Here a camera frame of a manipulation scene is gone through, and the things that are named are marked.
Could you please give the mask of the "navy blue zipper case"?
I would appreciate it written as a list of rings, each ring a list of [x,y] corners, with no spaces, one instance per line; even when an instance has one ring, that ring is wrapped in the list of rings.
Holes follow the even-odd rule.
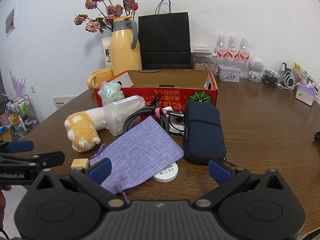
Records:
[[[220,120],[220,112],[215,105],[192,101],[184,112],[184,158],[186,161],[208,165],[216,159],[236,167],[227,161],[225,140]]]

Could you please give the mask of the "yellow white plush toy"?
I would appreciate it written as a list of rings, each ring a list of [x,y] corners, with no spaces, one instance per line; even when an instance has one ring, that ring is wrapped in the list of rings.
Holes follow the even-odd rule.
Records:
[[[82,153],[101,143],[98,132],[107,129],[103,107],[73,113],[64,122],[72,148]]]

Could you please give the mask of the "purple fabric pouch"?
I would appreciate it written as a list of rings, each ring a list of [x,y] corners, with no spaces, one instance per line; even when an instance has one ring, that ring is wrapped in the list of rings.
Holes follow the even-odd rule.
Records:
[[[108,146],[101,145],[90,164],[108,158],[112,169],[100,186],[112,194],[136,187],[183,157],[182,148],[152,117]]]

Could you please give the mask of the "white round disc device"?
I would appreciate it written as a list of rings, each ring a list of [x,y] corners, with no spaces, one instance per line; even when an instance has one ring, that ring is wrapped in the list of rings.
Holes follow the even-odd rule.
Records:
[[[161,182],[161,183],[168,183],[173,181],[178,175],[178,165],[173,163],[166,167],[165,169],[161,170],[157,174],[153,176],[153,179]]]

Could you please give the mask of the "translucent plastic box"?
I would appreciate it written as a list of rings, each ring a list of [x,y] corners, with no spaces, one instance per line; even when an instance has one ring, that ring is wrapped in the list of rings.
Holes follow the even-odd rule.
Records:
[[[109,132],[115,137],[121,135],[125,120],[143,107],[145,107],[145,100],[137,95],[104,106],[103,110]]]

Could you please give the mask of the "iridescent green crinkled bag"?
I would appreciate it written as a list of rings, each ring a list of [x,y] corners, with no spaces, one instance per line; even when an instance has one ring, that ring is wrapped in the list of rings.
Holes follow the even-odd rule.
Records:
[[[103,106],[125,98],[123,91],[121,90],[121,84],[117,82],[104,81],[100,85],[98,95],[101,98]]]

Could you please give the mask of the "yellow mug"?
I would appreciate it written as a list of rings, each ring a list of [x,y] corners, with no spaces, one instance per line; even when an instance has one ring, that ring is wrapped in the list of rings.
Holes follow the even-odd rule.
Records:
[[[88,78],[87,87],[93,90],[95,86],[101,85],[104,81],[110,79],[112,76],[113,72],[111,68],[103,68],[96,70]]]

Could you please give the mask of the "small white tin box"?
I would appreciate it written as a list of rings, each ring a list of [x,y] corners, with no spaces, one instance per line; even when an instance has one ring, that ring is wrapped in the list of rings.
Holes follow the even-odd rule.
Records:
[[[217,78],[221,81],[239,82],[240,69],[232,67],[218,66]]]

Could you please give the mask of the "red cardboard box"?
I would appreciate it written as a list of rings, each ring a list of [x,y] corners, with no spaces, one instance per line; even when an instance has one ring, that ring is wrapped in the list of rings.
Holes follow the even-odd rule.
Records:
[[[212,72],[194,69],[127,70],[107,82],[121,85],[124,96],[141,96],[148,106],[162,94],[160,107],[184,111],[187,103],[198,101],[215,105],[218,87]]]

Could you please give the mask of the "clear snack container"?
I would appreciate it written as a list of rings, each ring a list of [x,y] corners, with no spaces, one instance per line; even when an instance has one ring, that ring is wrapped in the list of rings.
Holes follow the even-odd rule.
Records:
[[[216,54],[207,46],[191,46],[192,63],[195,70],[208,70],[212,73],[215,69]]]

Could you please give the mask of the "right water bottle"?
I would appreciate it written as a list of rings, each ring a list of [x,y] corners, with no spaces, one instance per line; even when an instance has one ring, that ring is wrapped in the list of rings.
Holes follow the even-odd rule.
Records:
[[[250,48],[247,38],[242,37],[239,45],[240,78],[246,79],[249,72]]]

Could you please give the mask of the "white milk carton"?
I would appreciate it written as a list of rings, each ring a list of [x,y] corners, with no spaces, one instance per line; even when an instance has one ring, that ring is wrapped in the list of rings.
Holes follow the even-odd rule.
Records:
[[[102,39],[106,68],[112,68],[110,42],[110,37]]]

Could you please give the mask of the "black paper bag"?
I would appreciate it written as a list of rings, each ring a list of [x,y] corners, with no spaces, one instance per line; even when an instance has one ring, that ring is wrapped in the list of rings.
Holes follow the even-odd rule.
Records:
[[[138,18],[143,70],[191,69],[189,16],[171,7],[161,0],[154,14]]]

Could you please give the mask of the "dried pink flower bouquet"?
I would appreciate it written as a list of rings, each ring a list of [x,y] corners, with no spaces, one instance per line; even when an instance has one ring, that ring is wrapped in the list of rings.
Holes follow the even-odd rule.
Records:
[[[106,29],[113,30],[114,20],[125,17],[126,20],[134,19],[139,8],[136,0],[121,0],[120,4],[111,0],[86,0],[87,10],[97,10],[99,15],[91,18],[87,14],[75,15],[75,25],[85,25],[85,30],[89,33],[103,33]]]

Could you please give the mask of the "white wall socket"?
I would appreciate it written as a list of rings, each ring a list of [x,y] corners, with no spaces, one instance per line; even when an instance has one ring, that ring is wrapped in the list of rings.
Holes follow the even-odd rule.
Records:
[[[31,91],[32,91],[32,93],[36,93],[36,88],[35,88],[35,86],[34,85],[31,85]]]

